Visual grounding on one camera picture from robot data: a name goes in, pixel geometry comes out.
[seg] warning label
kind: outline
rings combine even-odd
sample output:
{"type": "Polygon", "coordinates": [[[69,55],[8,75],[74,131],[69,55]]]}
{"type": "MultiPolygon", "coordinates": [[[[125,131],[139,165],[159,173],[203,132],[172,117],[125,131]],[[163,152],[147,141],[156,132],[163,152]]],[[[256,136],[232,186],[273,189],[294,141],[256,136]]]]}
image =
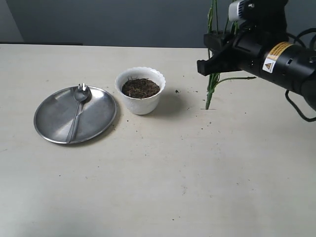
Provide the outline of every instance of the warning label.
{"type": "Polygon", "coordinates": [[[292,44],[288,42],[281,42],[278,43],[271,51],[269,52],[264,64],[262,70],[273,73],[273,69],[275,67],[275,64],[277,62],[277,59],[281,56],[281,54],[289,47],[291,47],[292,44]]]}

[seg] yellow warning label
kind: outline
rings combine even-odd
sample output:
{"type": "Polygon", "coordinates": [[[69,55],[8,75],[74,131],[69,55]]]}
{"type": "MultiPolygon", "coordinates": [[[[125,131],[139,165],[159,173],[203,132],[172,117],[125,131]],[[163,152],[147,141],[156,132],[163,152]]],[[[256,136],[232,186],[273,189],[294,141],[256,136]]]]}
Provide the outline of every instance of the yellow warning label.
{"type": "Polygon", "coordinates": [[[272,66],[272,63],[266,64],[266,67],[267,67],[269,70],[270,70],[271,66],[272,66]]]}
{"type": "Polygon", "coordinates": [[[288,43],[288,42],[281,42],[278,43],[276,46],[273,47],[273,49],[270,51],[269,55],[267,56],[267,58],[276,61],[280,55],[290,46],[292,46],[293,44],[288,43]]]}

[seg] spoon handle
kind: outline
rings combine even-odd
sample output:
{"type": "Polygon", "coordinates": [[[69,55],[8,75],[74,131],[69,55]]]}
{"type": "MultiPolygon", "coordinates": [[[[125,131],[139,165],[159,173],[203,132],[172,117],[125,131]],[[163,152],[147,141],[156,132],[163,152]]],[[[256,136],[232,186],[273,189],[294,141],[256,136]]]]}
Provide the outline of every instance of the spoon handle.
{"type": "Polygon", "coordinates": [[[79,111],[79,107],[80,107],[80,102],[78,102],[78,105],[77,105],[77,110],[76,110],[76,113],[75,113],[75,116],[74,116],[74,119],[73,119],[73,122],[70,126],[70,129],[69,129],[69,132],[68,132],[68,136],[66,138],[66,143],[70,143],[73,136],[74,136],[74,130],[75,130],[75,123],[76,123],[76,120],[77,120],[77,117],[78,117],[78,111],[79,111]]]}

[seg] soil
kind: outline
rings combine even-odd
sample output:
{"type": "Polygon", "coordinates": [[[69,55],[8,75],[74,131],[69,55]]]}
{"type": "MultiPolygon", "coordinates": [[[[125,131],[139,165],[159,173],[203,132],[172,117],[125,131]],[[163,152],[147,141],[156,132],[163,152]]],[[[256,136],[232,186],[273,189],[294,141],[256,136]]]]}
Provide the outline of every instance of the soil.
{"type": "Polygon", "coordinates": [[[124,95],[131,98],[145,99],[156,95],[160,91],[159,86],[149,79],[133,79],[127,81],[122,88],[124,95]]]}

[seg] green plant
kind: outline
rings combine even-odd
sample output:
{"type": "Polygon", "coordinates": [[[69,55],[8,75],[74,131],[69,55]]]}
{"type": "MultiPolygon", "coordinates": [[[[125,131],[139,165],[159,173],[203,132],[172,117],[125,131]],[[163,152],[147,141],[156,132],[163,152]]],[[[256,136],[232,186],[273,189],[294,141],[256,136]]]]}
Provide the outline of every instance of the green plant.
{"type": "MultiPolygon", "coordinates": [[[[207,32],[210,34],[211,32],[213,32],[213,19],[216,19],[216,33],[219,34],[219,21],[218,21],[218,7],[217,7],[217,0],[212,0],[212,5],[211,5],[211,8],[208,12],[208,22],[207,22],[207,32]]],[[[224,33],[227,31],[227,27],[228,27],[228,18],[226,20],[226,24],[225,24],[225,28],[224,28],[224,33]]],[[[233,33],[234,35],[237,34],[238,32],[238,23],[237,22],[233,22],[232,23],[232,27],[231,27],[231,33],[233,33]]],[[[207,49],[207,52],[208,52],[208,58],[211,57],[210,55],[210,51],[209,49],[207,49]]],[[[206,105],[205,105],[205,108],[208,110],[209,109],[209,106],[210,106],[210,103],[211,103],[211,100],[212,100],[212,96],[213,96],[213,93],[215,91],[215,87],[221,83],[221,82],[224,82],[224,81],[227,81],[227,80],[236,80],[236,79],[254,79],[256,77],[246,77],[246,78],[226,78],[226,79],[223,79],[223,80],[220,80],[220,73],[213,73],[213,74],[210,74],[209,75],[209,79],[208,79],[208,86],[207,86],[207,100],[206,100],[206,105]]]]}

